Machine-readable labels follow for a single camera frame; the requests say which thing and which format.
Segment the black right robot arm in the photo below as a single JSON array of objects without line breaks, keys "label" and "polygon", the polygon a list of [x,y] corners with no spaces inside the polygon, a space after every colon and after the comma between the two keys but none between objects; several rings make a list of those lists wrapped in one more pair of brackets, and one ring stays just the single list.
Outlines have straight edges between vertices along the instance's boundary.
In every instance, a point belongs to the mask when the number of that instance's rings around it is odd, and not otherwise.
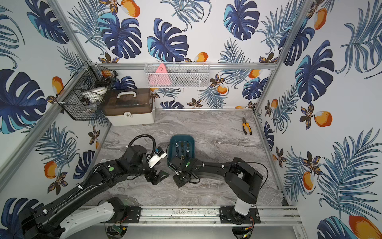
[{"label": "black right robot arm", "polygon": [[248,215],[251,206],[257,204],[263,187],[263,175],[238,157],[225,163],[173,157],[168,165],[176,173],[173,179],[179,188],[199,183],[202,178],[224,181],[237,196],[234,210],[242,216]]}]

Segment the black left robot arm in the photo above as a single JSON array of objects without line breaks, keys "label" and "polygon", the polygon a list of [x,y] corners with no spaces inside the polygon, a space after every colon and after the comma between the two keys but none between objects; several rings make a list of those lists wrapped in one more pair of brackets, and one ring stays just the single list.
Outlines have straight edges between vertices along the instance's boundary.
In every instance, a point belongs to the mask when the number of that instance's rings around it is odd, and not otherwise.
[{"label": "black left robot arm", "polygon": [[152,156],[140,145],[127,148],[119,159],[98,163],[85,180],[51,203],[24,209],[19,214],[21,227],[15,237],[23,239],[65,239],[101,222],[116,223],[130,218],[129,210],[118,198],[111,198],[99,206],[77,212],[90,199],[126,179],[144,175],[153,185],[168,177],[154,166],[167,156],[158,147]]}]

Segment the teal plastic storage box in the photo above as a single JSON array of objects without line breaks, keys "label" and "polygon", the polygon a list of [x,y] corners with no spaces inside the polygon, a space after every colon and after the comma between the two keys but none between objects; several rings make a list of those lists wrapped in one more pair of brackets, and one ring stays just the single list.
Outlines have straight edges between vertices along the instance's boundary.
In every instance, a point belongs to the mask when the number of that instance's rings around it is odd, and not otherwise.
[{"label": "teal plastic storage box", "polygon": [[[182,148],[181,148],[181,142],[184,142],[183,149],[185,150],[185,153],[182,154]],[[176,143],[179,144],[179,154],[176,153]],[[187,143],[190,143],[190,153],[187,155]],[[195,140],[191,135],[188,134],[177,134],[171,137],[168,148],[167,148],[167,164],[168,166],[171,165],[172,159],[174,157],[178,157],[180,159],[191,159],[195,158]]]}]

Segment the white storage case brown lid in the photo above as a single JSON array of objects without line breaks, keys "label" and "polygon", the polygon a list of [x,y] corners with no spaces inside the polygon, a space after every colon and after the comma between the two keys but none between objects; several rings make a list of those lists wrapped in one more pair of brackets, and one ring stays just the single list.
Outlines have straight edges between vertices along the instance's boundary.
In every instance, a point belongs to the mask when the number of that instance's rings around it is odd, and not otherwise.
[{"label": "white storage case brown lid", "polygon": [[113,126],[153,124],[155,108],[149,88],[110,90],[101,104]]}]

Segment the orange black pliers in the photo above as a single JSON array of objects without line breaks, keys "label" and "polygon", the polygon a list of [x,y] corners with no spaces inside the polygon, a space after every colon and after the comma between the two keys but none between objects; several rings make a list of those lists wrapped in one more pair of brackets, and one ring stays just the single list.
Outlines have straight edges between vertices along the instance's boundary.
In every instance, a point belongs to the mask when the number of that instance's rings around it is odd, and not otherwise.
[{"label": "orange black pliers", "polygon": [[252,135],[252,129],[245,118],[242,118],[242,130],[245,135]]}]

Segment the pink triangle card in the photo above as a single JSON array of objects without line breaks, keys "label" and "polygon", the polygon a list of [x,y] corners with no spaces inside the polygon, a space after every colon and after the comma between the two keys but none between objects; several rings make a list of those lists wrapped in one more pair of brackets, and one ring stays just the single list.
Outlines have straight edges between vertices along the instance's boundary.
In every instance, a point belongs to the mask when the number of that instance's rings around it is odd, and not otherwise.
[{"label": "pink triangle card", "polygon": [[150,86],[163,87],[171,85],[171,79],[164,63],[160,63],[155,73],[149,74],[148,79]]}]

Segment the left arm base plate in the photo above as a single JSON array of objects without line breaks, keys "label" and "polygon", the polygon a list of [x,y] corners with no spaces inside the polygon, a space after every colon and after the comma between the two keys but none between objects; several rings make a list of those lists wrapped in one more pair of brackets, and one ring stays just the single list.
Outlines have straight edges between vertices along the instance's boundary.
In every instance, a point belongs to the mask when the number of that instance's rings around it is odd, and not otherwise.
[{"label": "left arm base plate", "polygon": [[140,206],[124,206],[116,209],[116,212],[106,223],[113,224],[138,224],[141,217],[142,208]]}]

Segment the aluminium front rail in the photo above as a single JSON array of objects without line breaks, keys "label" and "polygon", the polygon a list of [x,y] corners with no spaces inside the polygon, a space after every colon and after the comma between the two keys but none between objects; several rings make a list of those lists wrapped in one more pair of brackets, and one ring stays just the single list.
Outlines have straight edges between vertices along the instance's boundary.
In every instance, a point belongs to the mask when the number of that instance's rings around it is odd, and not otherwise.
[{"label": "aluminium front rail", "polygon": [[[219,218],[221,206],[140,206],[141,217],[138,224],[106,223],[114,215],[111,207],[84,206],[72,213],[60,223],[61,227],[80,226],[86,228],[96,224],[133,225],[133,226],[238,226],[222,224]],[[302,226],[302,220],[296,207],[256,206],[260,213],[260,224],[240,226]]]}]

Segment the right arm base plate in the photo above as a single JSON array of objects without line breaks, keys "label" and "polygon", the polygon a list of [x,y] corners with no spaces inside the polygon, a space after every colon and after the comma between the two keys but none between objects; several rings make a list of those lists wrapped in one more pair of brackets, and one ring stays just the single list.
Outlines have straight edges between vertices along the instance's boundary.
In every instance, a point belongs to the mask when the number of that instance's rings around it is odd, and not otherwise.
[{"label": "right arm base plate", "polygon": [[260,213],[256,207],[250,208],[246,216],[234,210],[234,206],[221,206],[219,209],[219,218],[222,224],[243,225],[260,224]]}]

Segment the white mesh wall shelf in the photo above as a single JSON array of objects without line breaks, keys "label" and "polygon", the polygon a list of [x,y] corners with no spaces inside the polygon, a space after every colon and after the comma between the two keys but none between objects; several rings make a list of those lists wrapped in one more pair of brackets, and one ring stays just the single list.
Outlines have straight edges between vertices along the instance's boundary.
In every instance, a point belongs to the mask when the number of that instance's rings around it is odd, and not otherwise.
[{"label": "white mesh wall shelf", "polygon": [[155,73],[156,69],[164,63],[171,79],[170,86],[150,86],[153,88],[197,88],[209,85],[210,64],[208,62],[147,62],[144,72]]}]

